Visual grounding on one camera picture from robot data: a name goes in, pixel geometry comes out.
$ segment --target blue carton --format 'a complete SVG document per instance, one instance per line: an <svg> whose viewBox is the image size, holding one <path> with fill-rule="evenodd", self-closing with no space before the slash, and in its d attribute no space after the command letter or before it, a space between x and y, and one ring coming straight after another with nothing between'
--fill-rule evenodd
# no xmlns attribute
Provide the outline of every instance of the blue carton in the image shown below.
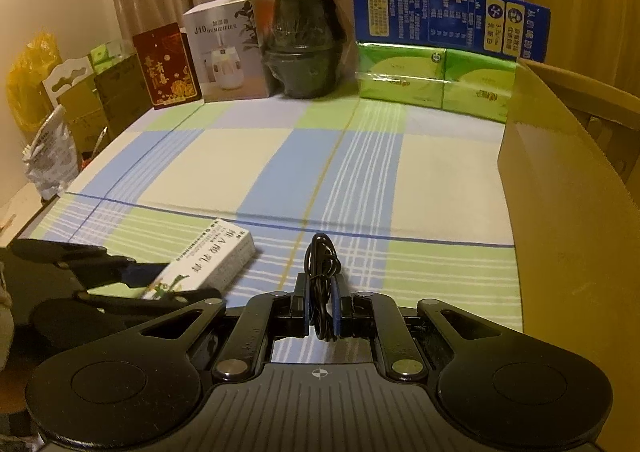
<svg viewBox="0 0 640 452"><path fill-rule="evenodd" d="M356 40L544 62L551 12L521 0L353 0Z"/></svg>

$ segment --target yellow stripe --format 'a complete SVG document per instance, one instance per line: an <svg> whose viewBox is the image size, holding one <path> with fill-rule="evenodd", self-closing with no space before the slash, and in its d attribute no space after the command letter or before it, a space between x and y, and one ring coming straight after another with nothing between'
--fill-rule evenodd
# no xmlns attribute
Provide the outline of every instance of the yellow stripe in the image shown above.
<svg viewBox="0 0 640 452"><path fill-rule="evenodd" d="M322 168L322 172L320 173L320 176L318 177L318 182L316 183L314 191L311 193L311 198L309 198L309 203L307 203L306 208L305 208L305 212L302 214L302 230L304 230L306 228L307 224L308 224L308 217L311 214L311 207L314 205L314 202L316 201L316 197L318 197L318 193L320 192L320 187L322 185L322 182L324 182L324 177L326 176L326 173L329 171L329 165L331 165L331 162L334 160L335 153L337 153L338 147L340 147L340 144L342 143L342 139L344 138L345 133L349 129L349 127L351 125L351 122L353 121L353 118L356 115L356 111L358 109L358 105L360 105L360 99L358 99L358 101L356 102L356 105L353 106L353 111L351 112L351 116L349 117L349 120L347 121L346 125L344 126L344 128L340 132L340 135L338 136L338 139L335 141L334 147L331 150L331 153L329 154L329 157L327 158L326 162L324 163L324 168ZM293 264L293 260L296 257L296 252L298 251L298 247L300 246L300 243L302 242L302 236L304 235L304 232L302 230L300 230L300 232L298 233L298 237L296 238L296 242L293 243L293 248L291 249L291 253L289 255L289 259L287 261L287 264L284 267L284 270L282 270L282 275L280 276L280 283L278 284L278 289L283 289L284 288L284 283L287 280L287 276L289 275L289 270L291 269L291 266Z"/></svg>

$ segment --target gray ribbed surface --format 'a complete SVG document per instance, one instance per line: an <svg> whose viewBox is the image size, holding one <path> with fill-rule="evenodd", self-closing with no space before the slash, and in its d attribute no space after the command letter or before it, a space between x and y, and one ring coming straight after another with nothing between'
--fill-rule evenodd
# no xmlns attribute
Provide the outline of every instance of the gray ribbed surface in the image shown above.
<svg viewBox="0 0 640 452"><path fill-rule="evenodd" d="M322 378L314 376L322 368ZM46 452L63 450L48 446ZM427 393L373 364L267 364L216 388L200 413L139 452L488 452L439 415ZM583 446L576 452L596 451Z"/></svg>

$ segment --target yellow label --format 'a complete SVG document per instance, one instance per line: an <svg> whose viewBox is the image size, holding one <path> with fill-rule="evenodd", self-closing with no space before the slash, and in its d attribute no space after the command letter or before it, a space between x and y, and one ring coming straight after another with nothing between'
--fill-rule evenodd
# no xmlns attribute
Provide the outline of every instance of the yellow label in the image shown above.
<svg viewBox="0 0 640 452"><path fill-rule="evenodd" d="M505 55L519 57L522 49L522 35L524 32L525 10L522 5L507 3L506 20L504 23L504 44L502 52Z"/></svg>
<svg viewBox="0 0 640 452"><path fill-rule="evenodd" d="M388 38L389 0L367 0L369 6L369 35Z"/></svg>
<svg viewBox="0 0 640 452"><path fill-rule="evenodd" d="M504 33L504 1L486 0L484 12L484 49L499 53Z"/></svg>

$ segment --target red packet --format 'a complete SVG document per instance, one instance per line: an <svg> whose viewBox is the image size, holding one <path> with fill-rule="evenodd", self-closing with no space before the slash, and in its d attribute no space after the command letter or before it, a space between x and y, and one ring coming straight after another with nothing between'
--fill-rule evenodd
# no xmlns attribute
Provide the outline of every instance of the red packet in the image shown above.
<svg viewBox="0 0 640 452"><path fill-rule="evenodd" d="M133 36L146 88L155 109L202 97L186 43L186 36L180 33L178 23Z"/></svg>

